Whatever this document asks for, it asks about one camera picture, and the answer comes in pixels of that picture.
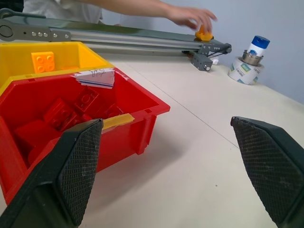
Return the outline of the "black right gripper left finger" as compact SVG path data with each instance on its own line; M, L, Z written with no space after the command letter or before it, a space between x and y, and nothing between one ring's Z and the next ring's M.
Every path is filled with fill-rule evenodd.
M2 228L77 228L95 181L102 119L63 132L0 217Z

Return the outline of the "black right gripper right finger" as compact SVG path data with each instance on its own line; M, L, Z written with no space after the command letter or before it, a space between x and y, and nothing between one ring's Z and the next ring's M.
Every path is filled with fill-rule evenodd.
M304 226L304 149L281 127L234 116L247 175L279 228Z

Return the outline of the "person's bare hand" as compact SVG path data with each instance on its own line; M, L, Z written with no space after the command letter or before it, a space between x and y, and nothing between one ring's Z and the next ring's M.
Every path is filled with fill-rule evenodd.
M170 6L166 10L168 20L179 26L185 26L193 30L204 26L204 31L212 31L212 22L217 21L217 17L208 9L198 9L189 7Z

